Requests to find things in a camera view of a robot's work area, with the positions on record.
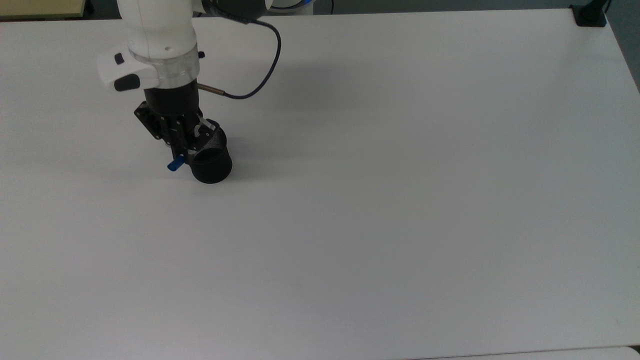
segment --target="black cable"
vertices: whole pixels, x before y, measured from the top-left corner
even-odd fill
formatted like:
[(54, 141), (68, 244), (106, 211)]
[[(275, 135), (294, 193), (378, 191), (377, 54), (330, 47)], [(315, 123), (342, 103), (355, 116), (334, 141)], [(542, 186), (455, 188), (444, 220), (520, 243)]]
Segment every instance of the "black cable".
[(247, 99), (251, 96), (254, 96), (258, 91), (260, 91), (260, 89), (264, 86), (264, 84), (267, 83), (267, 81), (269, 80), (269, 78), (271, 77), (271, 74), (273, 73), (273, 69), (276, 68), (276, 64), (278, 63), (278, 59), (280, 58), (280, 50), (282, 48), (282, 38), (280, 38), (280, 33), (278, 32), (278, 29), (276, 29), (273, 25), (267, 23), (267, 22), (262, 22), (259, 20), (249, 20), (248, 21), (251, 24), (256, 24), (256, 25), (261, 25), (264, 27), (267, 27), (269, 29), (271, 29), (273, 31), (273, 33), (276, 35), (276, 38), (278, 39), (278, 48), (276, 50), (276, 56), (273, 58), (273, 63), (271, 64), (271, 68), (269, 69), (269, 72), (267, 72), (267, 75), (264, 77), (264, 79), (262, 80), (262, 82), (260, 83), (260, 85), (258, 85), (257, 88), (253, 89), (252, 92), (250, 92), (249, 94), (244, 94), (244, 95), (233, 95), (233, 94), (229, 94), (229, 93), (224, 93), (223, 96), (228, 97), (229, 99), (236, 99), (236, 100), (243, 100), (243, 99)]

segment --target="floor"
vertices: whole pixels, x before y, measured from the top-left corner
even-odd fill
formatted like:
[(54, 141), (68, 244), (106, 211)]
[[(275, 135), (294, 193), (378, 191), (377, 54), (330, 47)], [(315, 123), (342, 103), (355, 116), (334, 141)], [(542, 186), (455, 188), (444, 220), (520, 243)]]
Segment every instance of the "floor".
[[(442, 12), (567, 8), (588, 0), (333, 0), (334, 14)], [(92, 0), (95, 11), (86, 19), (118, 19), (116, 0)], [(316, 0), (315, 14), (329, 14), (332, 0)], [(640, 89), (640, 0), (612, 0), (607, 13), (631, 74)]]

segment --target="black mount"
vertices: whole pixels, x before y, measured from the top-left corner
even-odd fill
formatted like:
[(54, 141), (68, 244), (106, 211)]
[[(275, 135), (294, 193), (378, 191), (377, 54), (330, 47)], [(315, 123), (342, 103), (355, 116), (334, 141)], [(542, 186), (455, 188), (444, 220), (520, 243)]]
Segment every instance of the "black mount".
[(171, 147), (175, 171), (183, 163), (203, 183), (224, 180), (232, 162), (227, 150), (227, 136), (220, 125), (204, 119), (198, 107), (196, 81), (173, 89), (147, 89), (134, 114), (156, 139)]
[(589, 28), (604, 28), (607, 19), (604, 16), (602, 8), (607, 0), (592, 0), (587, 5), (570, 5), (573, 10), (573, 18), (578, 26)]

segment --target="white tabletop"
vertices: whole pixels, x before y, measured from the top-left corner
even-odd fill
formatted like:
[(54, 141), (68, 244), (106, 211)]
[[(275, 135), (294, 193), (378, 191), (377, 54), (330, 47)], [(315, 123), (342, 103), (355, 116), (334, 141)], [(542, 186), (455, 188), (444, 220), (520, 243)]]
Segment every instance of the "white tabletop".
[[(122, 22), (0, 24), (0, 359), (640, 343), (640, 95), (570, 10), (269, 18), (202, 94), (217, 185), (108, 94)], [(197, 19), (199, 80), (273, 34)]]

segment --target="cable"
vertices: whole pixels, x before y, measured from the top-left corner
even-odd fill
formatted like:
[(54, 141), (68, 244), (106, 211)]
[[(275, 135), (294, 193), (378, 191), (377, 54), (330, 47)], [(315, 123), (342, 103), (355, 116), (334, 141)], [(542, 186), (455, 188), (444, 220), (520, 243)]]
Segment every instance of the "cable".
[(269, 80), (269, 78), (271, 77), (271, 74), (273, 73), (273, 70), (276, 68), (276, 64), (278, 63), (278, 59), (280, 59), (280, 50), (282, 49), (282, 38), (280, 38), (280, 33), (278, 32), (278, 29), (275, 28), (275, 26), (267, 23), (267, 22), (262, 22), (260, 20), (251, 20), (249, 21), (252, 24), (256, 24), (256, 25), (261, 25), (264, 26), (266, 28), (269, 28), (273, 31), (273, 33), (276, 35), (276, 38), (278, 39), (278, 47), (276, 49), (276, 56), (273, 58), (273, 63), (271, 63), (271, 68), (269, 68), (269, 72), (267, 72), (267, 75), (264, 77), (264, 79), (262, 80), (262, 82), (260, 83), (260, 85), (258, 85), (257, 88), (253, 89), (252, 92), (250, 92), (249, 94), (244, 94), (244, 95), (233, 95), (233, 94), (229, 94), (229, 93), (224, 93), (223, 96), (228, 97), (229, 99), (236, 99), (236, 100), (243, 100), (243, 99), (247, 99), (251, 96), (254, 96), (258, 91), (260, 91), (260, 89), (264, 86), (264, 84), (267, 83), (267, 81)]
[(214, 88), (212, 86), (203, 85), (203, 84), (197, 84), (198, 89), (205, 90), (205, 91), (208, 91), (208, 92), (212, 92), (212, 93), (214, 93), (216, 95), (221, 95), (221, 96), (224, 96), (224, 97), (228, 97), (229, 99), (244, 100), (244, 99), (247, 99), (247, 98), (249, 98), (251, 96), (254, 96), (258, 91), (260, 91), (260, 89), (264, 86), (264, 84), (267, 83), (267, 81), (271, 77), (271, 74), (273, 73), (273, 70), (276, 68), (276, 64), (278, 63), (278, 59), (280, 59), (280, 50), (282, 49), (282, 38), (280, 37), (280, 32), (278, 32), (278, 29), (276, 29), (275, 26), (273, 26), (273, 25), (271, 25), (271, 24), (269, 24), (267, 22), (263, 22), (263, 21), (260, 21), (260, 20), (245, 19), (245, 18), (242, 18), (242, 17), (234, 16), (234, 15), (231, 15), (231, 14), (228, 14), (228, 13), (222, 11), (217, 6), (212, 6), (211, 10), (216, 15), (218, 15), (220, 17), (224, 17), (224, 18), (229, 19), (229, 20), (238, 21), (238, 22), (240, 22), (242, 24), (256, 24), (256, 25), (264, 26), (265, 28), (269, 28), (276, 35), (276, 39), (278, 39), (278, 47), (276, 48), (276, 56), (273, 58), (273, 63), (271, 63), (271, 67), (269, 68), (269, 72), (267, 72), (267, 75), (264, 77), (264, 79), (262, 80), (260, 85), (258, 85), (257, 88), (253, 89), (253, 91), (250, 92), (249, 94), (234, 95), (234, 94), (229, 94), (224, 90), (220, 90), (218, 88)]

